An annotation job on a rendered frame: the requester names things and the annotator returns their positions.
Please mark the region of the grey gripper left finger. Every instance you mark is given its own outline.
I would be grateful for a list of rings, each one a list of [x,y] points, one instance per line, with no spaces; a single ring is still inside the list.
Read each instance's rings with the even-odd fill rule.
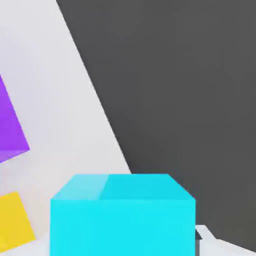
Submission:
[[[42,236],[38,240],[2,252],[0,256],[50,256],[50,237]]]

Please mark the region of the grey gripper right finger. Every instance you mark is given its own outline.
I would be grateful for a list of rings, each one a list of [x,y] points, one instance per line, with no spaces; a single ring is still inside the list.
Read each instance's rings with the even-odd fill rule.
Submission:
[[[256,252],[217,239],[205,225],[196,225],[195,256],[256,256]]]

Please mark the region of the small cyan cube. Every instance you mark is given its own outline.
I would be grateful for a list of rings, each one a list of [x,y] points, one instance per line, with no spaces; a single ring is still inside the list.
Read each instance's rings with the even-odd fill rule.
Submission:
[[[168,174],[76,174],[50,201],[49,256],[196,256],[196,200]]]

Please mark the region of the large purple box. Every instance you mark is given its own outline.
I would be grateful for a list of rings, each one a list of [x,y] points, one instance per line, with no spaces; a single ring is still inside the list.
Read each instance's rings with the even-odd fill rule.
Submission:
[[[29,144],[0,76],[0,163],[29,150]]]

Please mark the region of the small yellow cube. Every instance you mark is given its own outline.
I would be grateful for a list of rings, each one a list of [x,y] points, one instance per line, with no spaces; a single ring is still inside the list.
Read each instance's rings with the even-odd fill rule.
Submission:
[[[0,196],[0,253],[36,239],[18,192]]]

